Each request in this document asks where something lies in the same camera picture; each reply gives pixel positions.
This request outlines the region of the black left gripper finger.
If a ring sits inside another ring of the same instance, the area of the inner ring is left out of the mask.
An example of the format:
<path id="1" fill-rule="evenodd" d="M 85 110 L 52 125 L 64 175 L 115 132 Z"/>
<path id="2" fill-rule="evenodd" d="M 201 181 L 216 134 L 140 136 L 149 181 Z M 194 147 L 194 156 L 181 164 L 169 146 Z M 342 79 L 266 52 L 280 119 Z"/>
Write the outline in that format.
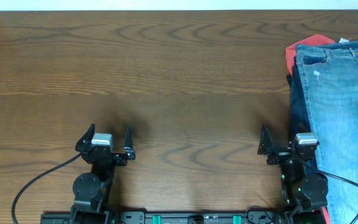
<path id="1" fill-rule="evenodd" d="M 78 152 L 84 152 L 89 149 L 91 140 L 94 136 L 95 124 L 92 123 L 84 135 L 77 141 L 75 150 Z"/>
<path id="2" fill-rule="evenodd" d="M 127 157 L 127 160 L 135 160 L 135 150 L 132 142 L 132 132 L 131 127 L 128 126 L 126 129 L 126 136 L 124 140 L 124 150 Z"/>

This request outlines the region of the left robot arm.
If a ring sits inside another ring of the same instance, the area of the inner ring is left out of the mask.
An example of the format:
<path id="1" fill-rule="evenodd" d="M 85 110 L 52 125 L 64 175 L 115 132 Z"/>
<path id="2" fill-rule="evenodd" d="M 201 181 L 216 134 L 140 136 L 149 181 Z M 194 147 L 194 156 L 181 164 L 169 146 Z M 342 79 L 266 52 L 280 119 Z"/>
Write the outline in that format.
<path id="1" fill-rule="evenodd" d="M 96 133 L 94 124 L 78 140 L 75 150 L 92 168 L 73 183 L 70 223 L 119 223 L 119 212 L 109 207 L 109 198 L 115 168 L 135 160 L 131 128 L 126 129 L 124 153 L 114 152 L 112 134 Z"/>

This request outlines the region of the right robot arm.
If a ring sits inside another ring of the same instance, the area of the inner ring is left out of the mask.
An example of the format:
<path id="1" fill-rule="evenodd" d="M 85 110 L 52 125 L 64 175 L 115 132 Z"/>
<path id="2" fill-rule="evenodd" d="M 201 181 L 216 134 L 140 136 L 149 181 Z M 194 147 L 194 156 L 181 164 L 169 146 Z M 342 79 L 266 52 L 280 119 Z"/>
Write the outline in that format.
<path id="1" fill-rule="evenodd" d="M 305 166 L 314 159 L 319 142 L 313 133 L 298 133 L 287 146 L 275 146 L 266 127 L 261 127 L 258 155 L 281 170 L 282 197 L 287 203 L 281 212 L 267 215 L 272 223 L 327 223 L 328 178 Z"/>

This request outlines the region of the light blue denim jeans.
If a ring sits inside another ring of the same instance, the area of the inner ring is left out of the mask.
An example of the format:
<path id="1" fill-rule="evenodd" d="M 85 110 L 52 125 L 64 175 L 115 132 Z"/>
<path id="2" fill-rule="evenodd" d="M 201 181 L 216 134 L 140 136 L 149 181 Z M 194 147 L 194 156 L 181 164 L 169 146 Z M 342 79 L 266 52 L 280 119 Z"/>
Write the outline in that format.
<path id="1" fill-rule="evenodd" d="M 358 223 L 358 41 L 307 47 L 296 56 L 316 166 L 328 180 L 331 223 Z"/>

